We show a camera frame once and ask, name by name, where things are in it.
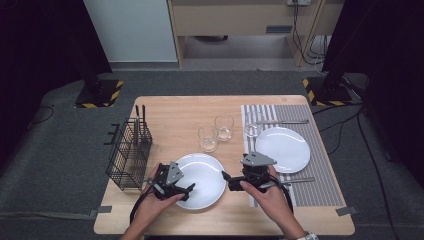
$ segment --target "power strip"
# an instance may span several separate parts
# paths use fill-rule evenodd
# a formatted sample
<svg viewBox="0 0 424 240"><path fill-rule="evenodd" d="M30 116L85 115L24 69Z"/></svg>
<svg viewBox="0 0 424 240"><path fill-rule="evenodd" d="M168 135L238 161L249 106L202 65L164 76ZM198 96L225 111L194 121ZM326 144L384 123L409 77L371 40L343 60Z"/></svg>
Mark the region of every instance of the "power strip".
<svg viewBox="0 0 424 240"><path fill-rule="evenodd" d="M311 5L311 1L312 0L287 0L287 5L288 6L294 6L294 5L309 6Z"/></svg>

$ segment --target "white plate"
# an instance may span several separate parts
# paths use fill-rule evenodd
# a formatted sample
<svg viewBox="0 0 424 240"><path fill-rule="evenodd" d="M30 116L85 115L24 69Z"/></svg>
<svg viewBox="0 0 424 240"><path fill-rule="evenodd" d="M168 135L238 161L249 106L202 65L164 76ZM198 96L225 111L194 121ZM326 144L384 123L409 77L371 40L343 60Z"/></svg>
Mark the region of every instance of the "white plate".
<svg viewBox="0 0 424 240"><path fill-rule="evenodd" d="M295 173L309 163L311 150L305 139L288 128L268 128L256 139L257 152L277 161L277 172Z"/></svg>
<svg viewBox="0 0 424 240"><path fill-rule="evenodd" d="M178 201L178 206L189 210L206 208L224 193L227 183L222 177L224 168L215 158L203 153L194 153L180 158L177 163L184 177L176 185L187 188L196 183L187 201Z"/></svg>

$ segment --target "carpeted floor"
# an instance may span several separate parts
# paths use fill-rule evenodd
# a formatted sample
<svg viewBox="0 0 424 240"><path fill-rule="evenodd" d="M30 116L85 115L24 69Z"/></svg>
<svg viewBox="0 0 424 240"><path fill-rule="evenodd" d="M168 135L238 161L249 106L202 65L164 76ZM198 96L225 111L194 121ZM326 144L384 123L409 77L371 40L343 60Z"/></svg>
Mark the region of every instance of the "carpeted floor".
<svg viewBox="0 0 424 240"><path fill-rule="evenodd" d="M0 239L117 239L93 231L94 216L108 181L105 170L110 124L127 117L138 96L149 95L271 95L306 96L302 80L317 72L278 71L146 71L115 72L105 78L124 81L113 107L80 109L74 101L83 87L78 81L45 95L33 124L23 137L13 162L0 179ZM361 101L354 95L356 103ZM312 112L326 107L312 106ZM316 113L323 130L358 113L361 105ZM395 239L376 168L364 143L371 149L384 184L385 196L400 239L420 239L424 234L424 190L406 168L385 159L371 120L359 114L344 124L321 132L334 172L352 216L352 236L320 239ZM17 213L62 213L66 218L20 217ZM155 237L154 239L177 239Z"/></svg>

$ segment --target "black wire rack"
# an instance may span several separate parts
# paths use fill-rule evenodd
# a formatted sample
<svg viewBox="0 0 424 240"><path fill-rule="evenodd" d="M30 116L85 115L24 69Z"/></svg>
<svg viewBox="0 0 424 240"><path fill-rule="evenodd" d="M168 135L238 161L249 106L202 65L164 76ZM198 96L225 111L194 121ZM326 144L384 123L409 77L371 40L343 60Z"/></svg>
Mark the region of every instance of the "black wire rack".
<svg viewBox="0 0 424 240"><path fill-rule="evenodd" d="M146 172L147 160L153 138L143 118L127 118L122 127L115 127L110 143L109 166L106 174L118 185L121 190L125 188L138 188L141 190Z"/></svg>

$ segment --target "plate rim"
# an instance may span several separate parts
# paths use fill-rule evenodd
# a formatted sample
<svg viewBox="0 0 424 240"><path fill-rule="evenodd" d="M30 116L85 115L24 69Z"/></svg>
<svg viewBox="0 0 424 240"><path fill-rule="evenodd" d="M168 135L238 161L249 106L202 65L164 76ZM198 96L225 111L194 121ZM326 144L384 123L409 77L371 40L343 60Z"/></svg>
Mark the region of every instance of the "plate rim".
<svg viewBox="0 0 424 240"><path fill-rule="evenodd" d="M290 129L290 128L286 128L286 127L271 127L271 128L268 128L268 129L265 129L264 131L262 131L260 134L259 134L259 136L256 138L256 141L255 141L255 150L257 149L257 144L258 144L258 140L259 140L259 138L260 138L260 136L263 134L263 133L265 133L265 132L267 132L267 131L271 131L271 130L288 130L288 131L291 131L291 132L293 132L293 133L295 133L295 134L297 134L297 135L299 135L304 141L305 141L305 144L306 144L306 146L308 147L308 150L309 150L309 157L308 157L308 159L307 159L307 161L306 161L306 164L305 164L305 166L303 166L301 169L299 169L299 170L296 170L296 171L281 171L281 170L279 170L278 168L276 168L276 171L277 172L279 172L279 173L297 173L297 172L300 172L300 171L302 171L308 164L309 164L309 162L311 161L311 147L309 146L309 143L306 141L306 139L300 134L300 133L298 133L298 132L296 132L296 131L294 131L293 129Z"/></svg>
<svg viewBox="0 0 424 240"><path fill-rule="evenodd" d="M215 157L213 157L211 155L205 154L205 153L190 153L190 154L187 154L187 155L182 156L181 158L179 158L175 162L178 163L178 161L180 161L183 158L188 158L190 156L199 156L199 155L201 155L201 156L207 156L208 158L215 160L216 163L218 163L219 166L221 167L219 170L225 171L224 166L222 165L222 163L218 159L216 159ZM181 206L181 204L179 204L179 201L177 202L177 205L179 207L183 208L183 209L186 209L186 210L202 210L202 209L208 208L208 207L212 206L213 204L215 204L222 197L222 195L225 192L225 188L226 187L227 187L226 181L223 181L223 188L222 188L222 191L219 194L217 194L217 196L218 196L217 199L215 201L213 201L212 203L210 203L209 205L207 205L207 206L204 206L204 207L201 207L201 208L187 208L187 207Z"/></svg>

